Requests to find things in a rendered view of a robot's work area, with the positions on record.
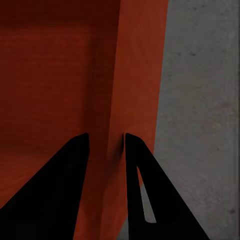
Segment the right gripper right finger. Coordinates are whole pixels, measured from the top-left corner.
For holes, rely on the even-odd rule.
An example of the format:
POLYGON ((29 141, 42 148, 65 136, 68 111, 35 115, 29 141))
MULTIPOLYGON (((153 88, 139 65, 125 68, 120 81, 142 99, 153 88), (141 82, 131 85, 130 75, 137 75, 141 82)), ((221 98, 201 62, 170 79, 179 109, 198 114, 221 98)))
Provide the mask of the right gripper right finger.
POLYGON ((126 133, 129 240, 210 240, 145 142, 126 133), (137 167, 156 219, 145 220, 137 167))

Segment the storage box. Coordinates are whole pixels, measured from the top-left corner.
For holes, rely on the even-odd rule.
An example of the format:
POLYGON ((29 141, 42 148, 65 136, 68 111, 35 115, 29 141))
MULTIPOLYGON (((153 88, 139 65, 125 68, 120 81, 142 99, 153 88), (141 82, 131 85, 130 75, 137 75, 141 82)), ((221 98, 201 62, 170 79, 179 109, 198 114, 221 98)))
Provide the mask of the storage box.
POLYGON ((154 155, 168 1, 0 0, 0 209, 88 133, 73 240, 117 239, 126 133, 154 155))

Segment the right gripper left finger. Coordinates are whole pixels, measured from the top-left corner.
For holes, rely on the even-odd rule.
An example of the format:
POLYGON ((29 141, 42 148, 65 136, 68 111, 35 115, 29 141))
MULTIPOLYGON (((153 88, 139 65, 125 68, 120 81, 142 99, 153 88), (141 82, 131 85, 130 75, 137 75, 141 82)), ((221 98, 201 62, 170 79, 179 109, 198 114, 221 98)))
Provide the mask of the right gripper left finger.
POLYGON ((0 209, 0 240, 73 240, 89 154, 88 133, 69 140, 0 209))

